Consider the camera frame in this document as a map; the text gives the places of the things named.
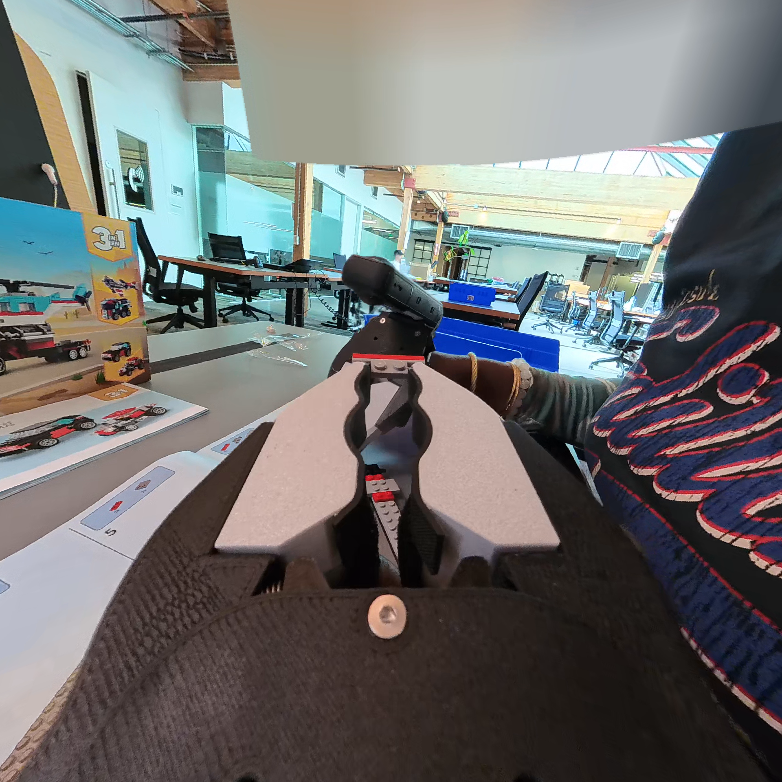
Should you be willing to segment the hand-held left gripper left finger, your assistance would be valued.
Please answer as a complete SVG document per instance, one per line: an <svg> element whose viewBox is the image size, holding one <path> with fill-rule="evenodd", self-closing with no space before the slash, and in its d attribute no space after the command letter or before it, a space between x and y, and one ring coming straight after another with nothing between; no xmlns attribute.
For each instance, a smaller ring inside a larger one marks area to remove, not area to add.
<svg viewBox="0 0 782 782"><path fill-rule="evenodd" d="M219 551L312 558L346 587L378 583L378 528L360 446L366 363L348 363L276 418L216 540Z"/></svg>

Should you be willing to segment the wooden pillar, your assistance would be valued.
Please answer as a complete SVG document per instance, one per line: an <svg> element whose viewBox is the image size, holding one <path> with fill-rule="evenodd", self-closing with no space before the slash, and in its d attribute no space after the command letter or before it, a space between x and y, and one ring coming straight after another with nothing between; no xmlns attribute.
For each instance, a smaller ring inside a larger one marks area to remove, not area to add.
<svg viewBox="0 0 782 782"><path fill-rule="evenodd" d="M292 218L294 222L295 262L310 258L311 220L314 196L314 166L312 163L296 163L295 196Z"/></svg>

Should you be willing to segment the open instruction booklet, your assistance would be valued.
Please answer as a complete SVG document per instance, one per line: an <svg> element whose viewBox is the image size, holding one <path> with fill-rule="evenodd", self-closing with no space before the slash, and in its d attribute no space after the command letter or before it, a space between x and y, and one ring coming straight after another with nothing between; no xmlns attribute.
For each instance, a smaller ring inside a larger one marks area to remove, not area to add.
<svg viewBox="0 0 782 782"><path fill-rule="evenodd" d="M197 452L145 467L53 532L2 560L2 780L52 723L101 617L162 521L279 410Z"/></svg>

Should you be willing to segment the car cover instruction booklet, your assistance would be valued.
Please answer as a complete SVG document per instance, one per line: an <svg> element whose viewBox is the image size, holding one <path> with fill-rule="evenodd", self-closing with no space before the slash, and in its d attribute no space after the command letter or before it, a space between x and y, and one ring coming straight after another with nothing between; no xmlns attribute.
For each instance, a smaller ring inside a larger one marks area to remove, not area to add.
<svg viewBox="0 0 782 782"><path fill-rule="evenodd" d="M151 389L109 389L1 418L1 497L208 413Z"/></svg>

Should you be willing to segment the person's printed black shirt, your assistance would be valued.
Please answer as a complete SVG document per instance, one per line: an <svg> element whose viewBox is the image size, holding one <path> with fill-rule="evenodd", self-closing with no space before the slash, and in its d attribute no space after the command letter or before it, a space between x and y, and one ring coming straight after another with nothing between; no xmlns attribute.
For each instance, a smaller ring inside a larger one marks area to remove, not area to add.
<svg viewBox="0 0 782 782"><path fill-rule="evenodd" d="M719 700L780 780L781 126L727 132L586 455Z"/></svg>

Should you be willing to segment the small red grey lego assembly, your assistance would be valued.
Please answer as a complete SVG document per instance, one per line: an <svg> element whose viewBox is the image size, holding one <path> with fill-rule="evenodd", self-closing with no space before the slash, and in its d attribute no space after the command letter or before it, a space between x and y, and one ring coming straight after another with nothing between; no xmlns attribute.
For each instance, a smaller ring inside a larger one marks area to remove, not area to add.
<svg viewBox="0 0 782 782"><path fill-rule="evenodd" d="M372 383L392 382L399 384L406 381L413 366L425 364L425 357L396 354L353 354L351 362L366 365Z"/></svg>

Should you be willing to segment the white door with window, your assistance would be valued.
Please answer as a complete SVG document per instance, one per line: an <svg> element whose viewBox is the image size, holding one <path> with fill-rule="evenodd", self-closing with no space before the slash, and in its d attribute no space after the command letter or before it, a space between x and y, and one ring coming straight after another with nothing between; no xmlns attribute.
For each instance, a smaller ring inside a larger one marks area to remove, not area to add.
<svg viewBox="0 0 782 782"><path fill-rule="evenodd" d="M159 117L137 95L95 74L91 88L107 210L115 218L140 218L158 247L155 229L163 215L155 192L161 180Z"/></svg>

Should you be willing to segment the row of office chairs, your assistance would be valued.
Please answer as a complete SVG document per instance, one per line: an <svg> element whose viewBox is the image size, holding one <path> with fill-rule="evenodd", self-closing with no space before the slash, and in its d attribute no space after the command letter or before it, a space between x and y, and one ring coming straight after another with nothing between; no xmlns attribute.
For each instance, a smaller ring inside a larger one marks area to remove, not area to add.
<svg viewBox="0 0 782 782"><path fill-rule="evenodd" d="M633 305L622 290L581 290L559 275L544 286L521 329L554 337L563 349L587 351L590 370L612 367L622 375L640 356L656 316Z"/></svg>

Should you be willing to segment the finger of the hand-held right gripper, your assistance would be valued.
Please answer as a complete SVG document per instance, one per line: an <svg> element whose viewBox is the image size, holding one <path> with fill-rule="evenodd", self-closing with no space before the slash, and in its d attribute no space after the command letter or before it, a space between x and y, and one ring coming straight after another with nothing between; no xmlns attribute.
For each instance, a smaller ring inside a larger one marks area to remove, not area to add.
<svg viewBox="0 0 782 782"><path fill-rule="evenodd" d="M370 387L370 397L365 409L366 436L365 446L375 443L382 435L393 428L404 426L400 421L404 411L409 415L408 382L382 380Z"/></svg>

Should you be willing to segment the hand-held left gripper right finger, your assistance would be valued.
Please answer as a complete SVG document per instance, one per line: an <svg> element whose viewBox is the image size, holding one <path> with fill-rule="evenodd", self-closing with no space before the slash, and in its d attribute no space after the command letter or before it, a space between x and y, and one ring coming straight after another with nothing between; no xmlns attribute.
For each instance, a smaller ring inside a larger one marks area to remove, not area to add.
<svg viewBox="0 0 782 782"><path fill-rule="evenodd" d="M417 460L398 529L405 587L445 587L465 560L557 551L560 537L503 421L424 362L409 369Z"/></svg>

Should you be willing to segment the long grey lego chassis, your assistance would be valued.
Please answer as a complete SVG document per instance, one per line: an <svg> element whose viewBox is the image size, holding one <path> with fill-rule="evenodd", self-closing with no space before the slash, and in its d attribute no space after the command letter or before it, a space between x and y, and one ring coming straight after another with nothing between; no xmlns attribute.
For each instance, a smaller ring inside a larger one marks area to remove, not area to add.
<svg viewBox="0 0 782 782"><path fill-rule="evenodd" d="M403 499L396 481L386 476L377 464L365 466L365 485L371 501L380 537L386 541L388 552L398 558L398 530L401 520L399 501Z"/></svg>

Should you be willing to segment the person's right hand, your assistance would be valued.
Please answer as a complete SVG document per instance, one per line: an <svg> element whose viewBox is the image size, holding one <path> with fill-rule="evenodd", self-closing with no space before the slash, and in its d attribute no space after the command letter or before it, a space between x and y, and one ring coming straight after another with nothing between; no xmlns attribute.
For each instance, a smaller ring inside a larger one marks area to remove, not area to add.
<svg viewBox="0 0 782 782"><path fill-rule="evenodd" d="M427 366L466 389L472 396L477 396L479 361L474 353L454 356L433 351L428 356Z"/></svg>

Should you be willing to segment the blue plastic bin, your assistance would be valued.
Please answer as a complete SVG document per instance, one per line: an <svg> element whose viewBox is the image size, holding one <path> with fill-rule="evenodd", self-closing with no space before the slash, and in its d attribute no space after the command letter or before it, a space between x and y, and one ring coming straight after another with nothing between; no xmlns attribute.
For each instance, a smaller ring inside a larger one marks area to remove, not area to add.
<svg viewBox="0 0 782 782"><path fill-rule="evenodd" d="M501 362L522 357L531 367L559 371L561 346L554 338L443 318L433 341L435 349L444 354L461 356L473 352L478 358Z"/></svg>

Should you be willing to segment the lego set box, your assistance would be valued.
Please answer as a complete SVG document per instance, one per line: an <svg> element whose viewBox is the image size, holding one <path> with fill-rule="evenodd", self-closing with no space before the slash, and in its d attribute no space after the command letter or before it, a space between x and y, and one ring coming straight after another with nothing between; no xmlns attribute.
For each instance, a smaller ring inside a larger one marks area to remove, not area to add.
<svg viewBox="0 0 782 782"><path fill-rule="evenodd" d="M134 222L1 199L1 408L151 378Z"/></svg>

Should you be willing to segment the black office chair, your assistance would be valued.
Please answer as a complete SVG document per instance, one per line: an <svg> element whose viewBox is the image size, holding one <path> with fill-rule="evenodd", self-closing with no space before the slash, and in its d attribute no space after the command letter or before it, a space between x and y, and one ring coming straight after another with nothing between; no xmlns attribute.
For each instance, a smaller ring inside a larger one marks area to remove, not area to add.
<svg viewBox="0 0 782 782"><path fill-rule="evenodd" d="M187 285L182 281L183 270L178 271L175 282L166 281L168 262L161 261L152 249L152 245L143 225L142 218L131 217L129 223L135 227L139 256L143 262L142 290L153 303L174 307L171 314L157 318L148 318L147 326L163 324L160 334L166 334L171 329L184 329L185 326L204 328L204 322L196 317L197 304L203 299L204 291Z"/></svg>
<svg viewBox="0 0 782 782"><path fill-rule="evenodd" d="M259 316L264 316L269 319L269 322L274 322L275 318L272 314L259 310L250 304L254 298L259 298L260 288L257 286L258 282L259 278L256 277L234 277L228 280L217 281L216 292L240 299L240 303L218 310L217 317L225 324L228 323L230 315L237 313L242 314L246 318L253 318L256 321L259 320Z"/></svg>

